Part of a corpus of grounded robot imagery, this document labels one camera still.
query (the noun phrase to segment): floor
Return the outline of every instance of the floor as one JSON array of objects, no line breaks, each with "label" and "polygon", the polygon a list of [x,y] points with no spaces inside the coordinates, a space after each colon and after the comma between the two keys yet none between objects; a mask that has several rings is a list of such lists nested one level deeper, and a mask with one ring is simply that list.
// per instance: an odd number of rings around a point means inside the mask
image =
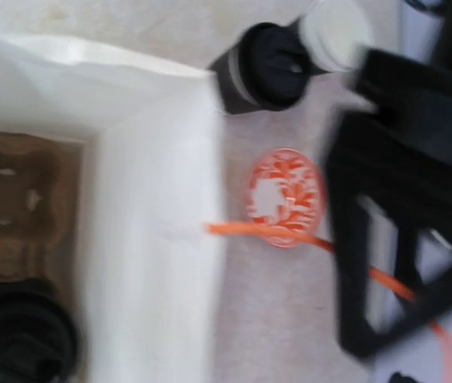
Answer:
[{"label": "floor", "polygon": [[[253,23],[287,23],[311,0],[0,0],[0,32],[74,34],[206,67]],[[378,45],[396,50],[399,0],[359,0]],[[244,217],[255,160],[277,147],[320,165],[342,105],[365,103],[348,76],[313,80],[306,100],[278,114],[230,117],[224,127],[224,187],[230,219]],[[328,237],[327,217],[319,233]],[[367,369],[335,341],[332,259],[311,247],[276,250],[254,238],[228,241],[217,315],[214,382],[364,383]]]}]

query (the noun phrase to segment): black coffee cup lid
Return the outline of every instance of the black coffee cup lid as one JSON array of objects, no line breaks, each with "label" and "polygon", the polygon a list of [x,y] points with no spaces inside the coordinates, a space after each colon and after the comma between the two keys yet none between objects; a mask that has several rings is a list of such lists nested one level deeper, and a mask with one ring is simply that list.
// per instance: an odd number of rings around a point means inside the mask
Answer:
[{"label": "black coffee cup lid", "polygon": [[294,32],[262,23],[245,35],[240,49],[242,79],[257,101],[284,109],[302,97],[311,77],[311,60]]},{"label": "black coffee cup lid", "polygon": [[0,300],[0,382],[65,381],[77,359],[77,335],[48,299]]}]

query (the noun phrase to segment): orange strap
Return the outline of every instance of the orange strap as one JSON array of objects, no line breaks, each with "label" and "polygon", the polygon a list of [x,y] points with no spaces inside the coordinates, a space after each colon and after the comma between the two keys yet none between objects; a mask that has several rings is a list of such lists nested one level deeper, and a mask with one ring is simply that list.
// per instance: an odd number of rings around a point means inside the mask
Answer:
[{"label": "orange strap", "polygon": [[[331,253],[334,252],[332,243],[315,236],[295,233],[294,231],[288,231],[286,229],[276,229],[255,223],[231,222],[224,224],[209,224],[206,226],[206,230],[209,234],[216,235],[260,235],[266,237],[298,239],[303,243],[310,243],[311,245],[315,245]],[[371,279],[380,283],[399,297],[409,301],[414,300],[414,292],[390,275],[373,267],[370,268],[369,275]],[[430,326],[438,337],[442,349],[444,382],[452,383],[452,335],[444,330],[437,322],[433,322]]]}]

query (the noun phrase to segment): white paper bag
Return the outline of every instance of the white paper bag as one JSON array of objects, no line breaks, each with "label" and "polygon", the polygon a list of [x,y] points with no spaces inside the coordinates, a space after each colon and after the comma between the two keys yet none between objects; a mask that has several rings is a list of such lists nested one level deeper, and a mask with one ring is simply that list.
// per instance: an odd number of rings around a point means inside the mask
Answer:
[{"label": "white paper bag", "polygon": [[82,381],[209,381],[223,220],[210,73],[96,42],[0,36],[0,131],[82,143]]}]

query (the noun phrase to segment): orange and white sticker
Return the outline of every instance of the orange and white sticker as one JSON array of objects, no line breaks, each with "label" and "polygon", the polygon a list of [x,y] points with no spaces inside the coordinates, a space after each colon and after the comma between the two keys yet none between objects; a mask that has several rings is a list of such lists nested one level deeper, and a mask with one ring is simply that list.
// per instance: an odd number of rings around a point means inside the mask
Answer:
[{"label": "orange and white sticker", "polygon": [[[322,177],[317,167],[296,150],[272,150],[253,168],[247,205],[253,223],[313,235],[324,207]],[[301,244],[289,238],[263,238],[275,247],[289,248]]]}]

